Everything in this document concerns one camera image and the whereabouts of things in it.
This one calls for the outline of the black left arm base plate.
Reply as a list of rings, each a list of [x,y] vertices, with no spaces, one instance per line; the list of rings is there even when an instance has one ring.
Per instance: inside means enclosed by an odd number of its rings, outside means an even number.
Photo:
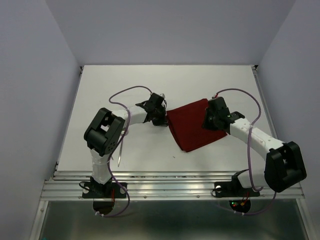
[[[82,189],[83,199],[125,199],[127,197],[125,191],[115,182],[96,186],[89,181],[81,181],[78,185]]]

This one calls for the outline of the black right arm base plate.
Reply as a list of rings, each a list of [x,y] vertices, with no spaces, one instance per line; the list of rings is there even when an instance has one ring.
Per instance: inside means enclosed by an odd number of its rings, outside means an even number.
[[[214,183],[211,195],[216,198],[259,197],[260,193],[252,188],[244,188],[238,180],[219,181]]]

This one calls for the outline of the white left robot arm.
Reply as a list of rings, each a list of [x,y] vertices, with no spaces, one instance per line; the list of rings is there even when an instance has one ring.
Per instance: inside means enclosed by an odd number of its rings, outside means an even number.
[[[94,191],[100,197],[111,193],[109,181],[112,176],[108,164],[118,147],[122,131],[127,131],[131,125],[147,122],[154,126],[167,126],[166,106],[164,95],[153,92],[148,100],[130,108],[111,111],[103,107],[98,110],[84,133],[84,140],[91,153]]]

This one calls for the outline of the dark red cloth napkin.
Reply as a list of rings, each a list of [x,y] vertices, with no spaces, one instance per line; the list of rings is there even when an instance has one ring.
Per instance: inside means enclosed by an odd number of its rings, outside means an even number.
[[[170,132],[182,151],[188,153],[227,136],[222,130],[202,127],[208,106],[203,98],[166,112]]]

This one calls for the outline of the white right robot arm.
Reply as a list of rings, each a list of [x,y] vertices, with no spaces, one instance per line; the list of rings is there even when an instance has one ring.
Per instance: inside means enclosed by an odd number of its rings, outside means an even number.
[[[221,130],[243,141],[247,151],[254,150],[265,162],[262,170],[247,170],[231,177],[229,189],[235,195],[242,195],[248,189],[269,187],[281,193],[307,177],[300,147],[297,143],[283,142],[254,127],[243,114],[230,112],[223,97],[208,101],[202,127],[206,130]]]

